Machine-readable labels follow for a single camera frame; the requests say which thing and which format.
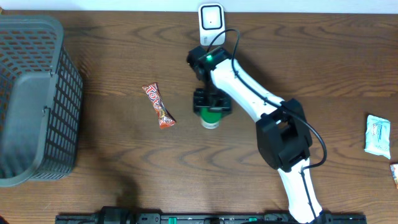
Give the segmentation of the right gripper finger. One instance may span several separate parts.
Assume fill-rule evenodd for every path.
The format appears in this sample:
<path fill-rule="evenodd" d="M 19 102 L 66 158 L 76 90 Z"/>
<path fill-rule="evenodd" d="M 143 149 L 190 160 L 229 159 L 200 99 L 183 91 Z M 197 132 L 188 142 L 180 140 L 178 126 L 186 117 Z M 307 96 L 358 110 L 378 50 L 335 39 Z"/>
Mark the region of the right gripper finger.
<path fill-rule="evenodd" d="M 195 114 L 200 114 L 202 108 L 206 106 L 205 90 L 202 88 L 197 88 L 193 92 L 193 112 Z"/>
<path fill-rule="evenodd" d="M 232 102 L 230 99 L 218 99 L 211 103 L 209 112 L 220 113 L 222 117 L 225 117 L 232 113 Z"/>

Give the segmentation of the green lid jar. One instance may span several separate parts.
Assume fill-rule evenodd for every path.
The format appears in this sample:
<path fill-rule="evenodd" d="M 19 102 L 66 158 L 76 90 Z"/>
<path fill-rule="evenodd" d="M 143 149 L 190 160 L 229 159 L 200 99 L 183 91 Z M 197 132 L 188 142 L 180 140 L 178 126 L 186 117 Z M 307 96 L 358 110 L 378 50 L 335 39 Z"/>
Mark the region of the green lid jar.
<path fill-rule="evenodd" d="M 216 129 L 220 125 L 222 112 L 220 110 L 211 110 L 202 108 L 200 110 L 201 125 L 206 129 Z"/>

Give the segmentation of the red chocolate bar wrapper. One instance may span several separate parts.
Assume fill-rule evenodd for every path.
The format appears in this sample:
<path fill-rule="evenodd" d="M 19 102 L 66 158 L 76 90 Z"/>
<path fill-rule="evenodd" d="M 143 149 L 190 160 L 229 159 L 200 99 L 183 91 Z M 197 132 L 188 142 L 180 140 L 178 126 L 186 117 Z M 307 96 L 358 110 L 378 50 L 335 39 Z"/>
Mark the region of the red chocolate bar wrapper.
<path fill-rule="evenodd" d="M 150 99 L 152 106 L 157 113 L 160 129 L 169 128 L 175 125 L 176 120 L 171 116 L 163 104 L 158 84 L 155 82 L 143 85 L 142 89 Z"/>

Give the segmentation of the teal wet wipes pack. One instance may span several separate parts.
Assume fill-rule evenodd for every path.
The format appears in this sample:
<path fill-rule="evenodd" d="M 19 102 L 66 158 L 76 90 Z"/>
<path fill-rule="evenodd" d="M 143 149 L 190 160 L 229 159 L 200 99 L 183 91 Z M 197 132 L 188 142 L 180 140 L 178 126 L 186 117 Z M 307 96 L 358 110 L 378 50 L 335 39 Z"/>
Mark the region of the teal wet wipes pack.
<path fill-rule="evenodd" d="M 390 133 L 391 122 L 389 120 L 370 114 L 366 121 L 364 151 L 390 159 Z"/>

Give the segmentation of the orange snack packet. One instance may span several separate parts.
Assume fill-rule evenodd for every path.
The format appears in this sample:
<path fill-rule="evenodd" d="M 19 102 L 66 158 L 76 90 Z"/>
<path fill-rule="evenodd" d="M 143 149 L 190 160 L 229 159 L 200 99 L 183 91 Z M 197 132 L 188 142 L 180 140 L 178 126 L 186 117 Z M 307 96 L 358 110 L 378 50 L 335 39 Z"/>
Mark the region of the orange snack packet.
<path fill-rule="evenodd" d="M 390 170 L 395 187 L 398 189 L 398 164 L 391 164 Z"/>

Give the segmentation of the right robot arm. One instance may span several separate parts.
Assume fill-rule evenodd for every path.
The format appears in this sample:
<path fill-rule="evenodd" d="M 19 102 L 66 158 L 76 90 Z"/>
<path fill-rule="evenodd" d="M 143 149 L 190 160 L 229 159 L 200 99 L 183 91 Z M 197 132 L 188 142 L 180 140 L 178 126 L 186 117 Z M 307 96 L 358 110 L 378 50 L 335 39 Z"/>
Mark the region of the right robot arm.
<path fill-rule="evenodd" d="M 313 223 L 322 213 L 309 171 L 312 135 L 302 105 L 273 95 L 250 77 L 222 47 L 189 51 L 187 63 L 205 86 L 195 90 L 193 111 L 205 128 L 217 128 L 231 114 L 232 103 L 242 107 L 256 126 L 257 148 L 284 185 L 289 212 L 299 223 Z"/>

